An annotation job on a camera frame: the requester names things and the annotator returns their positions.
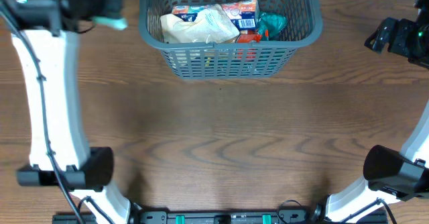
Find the food package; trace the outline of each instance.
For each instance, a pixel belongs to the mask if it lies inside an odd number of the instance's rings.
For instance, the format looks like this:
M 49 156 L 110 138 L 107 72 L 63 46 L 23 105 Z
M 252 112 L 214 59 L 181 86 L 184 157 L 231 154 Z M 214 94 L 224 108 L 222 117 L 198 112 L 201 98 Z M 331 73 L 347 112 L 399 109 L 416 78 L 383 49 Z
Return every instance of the food package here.
M 209 7 L 212 7 L 212 5 L 174 6 L 172 14 L 184 21 L 193 22 L 199 12 Z M 259 6 L 257 0 L 224 3 L 221 7 L 239 30 L 255 30 L 257 28 L 259 17 Z
M 242 34 L 238 37 L 237 43 L 250 43 L 250 42 L 259 43 L 261 41 L 261 39 L 262 39 L 262 35 L 260 35 L 260 34 L 249 34 L 249 35 Z M 238 52 L 237 55 L 238 55 L 238 59 L 241 59 L 243 53 Z M 255 58 L 255 56 L 252 56 L 252 55 L 256 55 L 256 52 L 248 51 L 247 56 L 246 56 L 246 60 Z
M 222 9 L 239 30 L 254 30 L 257 27 L 259 6 L 257 0 L 224 3 Z
M 256 34 L 255 30 L 240 30 L 240 34 Z
M 239 35 L 220 5 L 212 5 L 200 11 L 194 22 L 183 21 L 173 14 L 161 16 L 164 42 L 193 43 L 216 42 L 223 43 Z
M 183 19 L 183 21 L 193 22 L 198 13 L 206 8 L 207 6 L 174 6 L 172 14 Z

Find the wooden table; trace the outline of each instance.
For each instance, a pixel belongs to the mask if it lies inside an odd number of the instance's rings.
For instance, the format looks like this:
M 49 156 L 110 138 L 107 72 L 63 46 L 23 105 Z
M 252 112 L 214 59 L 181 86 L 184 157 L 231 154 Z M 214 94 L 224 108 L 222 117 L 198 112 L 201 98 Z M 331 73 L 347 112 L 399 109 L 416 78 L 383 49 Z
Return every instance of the wooden table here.
M 273 78 L 185 82 L 140 37 L 138 0 L 124 32 L 82 36 L 79 87 L 92 146 L 115 151 L 132 201 L 178 210 L 309 205 L 362 175 L 369 149 L 399 150 L 428 100 L 429 72 L 363 46 L 382 19 L 415 19 L 414 0 L 320 0 L 324 31 Z M 25 86 L 0 29 L 0 220 L 49 223 L 70 211 L 57 188 L 23 188 L 30 125 Z M 429 221 L 428 201 L 392 205 L 400 223 Z

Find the black cable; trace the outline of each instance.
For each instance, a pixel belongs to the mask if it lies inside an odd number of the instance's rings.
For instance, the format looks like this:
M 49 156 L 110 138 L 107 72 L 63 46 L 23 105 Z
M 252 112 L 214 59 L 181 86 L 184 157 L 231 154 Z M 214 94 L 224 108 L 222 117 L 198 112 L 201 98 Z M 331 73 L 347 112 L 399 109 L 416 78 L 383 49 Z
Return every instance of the black cable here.
M 86 30 L 79 31 L 79 32 L 77 32 L 77 33 L 78 33 L 78 34 L 85 34 L 85 33 L 90 32 L 91 30 L 93 30 L 93 29 L 95 28 L 95 26 L 97 26 L 93 21 L 92 21 L 92 23 L 93 23 L 93 25 L 92 25 L 91 27 L 89 27 L 89 28 L 88 28 L 88 29 L 86 29 Z
M 280 204 L 280 205 L 279 205 L 279 207 L 277 208 L 277 218 L 278 218 L 280 221 L 282 221 L 284 224 L 289 224 L 289 223 L 287 223 L 287 222 L 284 220 L 284 218 L 280 216 L 280 208 L 281 208 L 282 206 L 284 206 L 285 204 L 288 204 L 288 203 L 296 203 L 296 204 L 298 204 L 300 207 L 302 207 L 302 205 L 301 205 L 298 201 L 295 201 L 295 200 L 287 200 L 287 201 L 284 201 L 282 204 Z M 296 224 L 300 224 L 300 223 L 306 223 L 306 221 L 300 221 L 300 222 L 297 222 Z
M 58 182 L 58 186 L 60 187 L 62 194 L 64 195 L 64 197 L 66 197 L 66 200 L 67 200 L 68 204 L 70 205 L 70 207 L 72 208 L 74 214 L 76 215 L 78 222 L 85 224 L 85 222 L 82 218 L 82 215 L 80 215 L 80 213 L 78 212 L 78 209 L 77 209 L 76 205 L 74 204 L 72 197 L 70 196 L 70 193 L 68 193 L 68 190 L 67 190 L 67 188 L 64 184 L 64 181 L 62 179 L 62 175 L 59 171 L 58 163 L 55 161 L 55 157 L 54 157 L 55 153 L 54 153 L 54 151 L 52 151 L 52 148 L 51 148 L 51 142 L 49 140 L 49 133 L 48 133 L 48 123 L 47 123 L 47 119 L 46 119 L 47 117 L 46 117 L 45 90 L 44 90 L 44 85 L 43 85 L 43 82 L 46 80 L 46 78 L 44 77 L 44 75 L 42 74 L 42 71 L 40 70 L 39 59 L 37 58 L 36 54 L 34 53 L 32 47 L 30 46 L 27 39 L 21 34 L 18 26 L 16 25 L 14 20 L 11 18 L 11 14 L 10 14 L 8 8 L 6 8 L 6 6 L 3 4 L 2 1 L 0 1 L 0 14 L 5 19 L 6 24 L 9 26 L 11 32 L 17 38 L 19 38 L 22 41 L 23 45 L 25 46 L 25 48 L 27 49 L 29 55 L 31 56 L 31 58 L 33 60 L 34 66 L 36 68 L 36 72 L 38 74 L 37 80 L 38 80 L 39 86 L 40 86 L 40 97 L 42 99 L 42 119 L 43 119 L 43 126 L 44 126 L 44 138 L 45 138 L 45 143 L 46 143 L 46 155 L 49 157 L 49 160 L 51 161 L 52 169 L 54 171 L 55 177 L 56 177 L 57 182 Z
M 380 198 L 377 198 L 377 200 L 375 200 L 371 204 L 367 205 L 366 207 L 363 207 L 362 209 L 358 210 L 356 213 L 353 213 L 352 215 L 348 216 L 346 219 L 342 220 L 341 223 L 346 223 L 348 220 L 351 220 L 351 219 L 357 217 L 358 215 L 360 215 L 364 211 L 370 209 L 371 207 L 373 207 L 375 205 L 380 205 L 380 204 L 384 205 L 384 208 L 386 209 L 387 213 L 390 216 L 391 222 L 393 224 L 397 224 L 395 217 L 393 216 L 393 213 L 389 208 L 389 205 L 387 205 L 387 203 L 383 199 L 380 199 Z
M 390 208 L 389 208 L 389 205 L 383 200 L 383 199 L 379 199 L 380 200 L 380 202 L 381 202 L 381 204 L 383 204 L 384 205 L 384 208 L 386 209 L 386 211 L 387 211 L 387 214 L 389 214 L 389 217 L 390 217 L 390 220 L 391 220 L 391 222 L 393 223 L 393 224 L 397 224 L 397 222 L 396 222 L 396 220 L 395 220 L 395 217 L 393 216 L 393 213 L 392 213 L 392 211 L 390 210 Z
M 100 213 L 101 216 L 103 216 L 107 220 L 108 223 L 115 224 L 112 221 L 112 219 L 110 219 L 110 217 L 102 209 L 100 209 L 100 207 L 95 203 L 95 201 L 90 196 L 86 196 L 82 200 L 80 200 L 78 205 L 79 211 L 80 211 L 80 208 L 82 208 L 83 202 L 85 201 L 91 203 L 91 205 Z

